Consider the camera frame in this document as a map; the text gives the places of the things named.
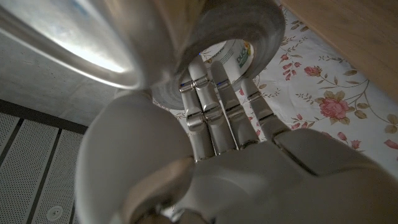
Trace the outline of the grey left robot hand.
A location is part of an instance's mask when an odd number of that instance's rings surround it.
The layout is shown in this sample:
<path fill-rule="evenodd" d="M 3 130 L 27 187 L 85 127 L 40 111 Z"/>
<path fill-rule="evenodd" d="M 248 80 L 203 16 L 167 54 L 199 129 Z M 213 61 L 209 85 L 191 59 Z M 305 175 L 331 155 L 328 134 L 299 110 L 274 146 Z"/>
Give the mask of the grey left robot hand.
<path fill-rule="evenodd" d="M 288 128 L 249 78 L 260 141 L 222 64 L 181 85 L 188 131 L 150 90 L 116 93 L 86 131 L 76 168 L 81 223 L 396 223 L 397 180 L 312 129 Z"/>

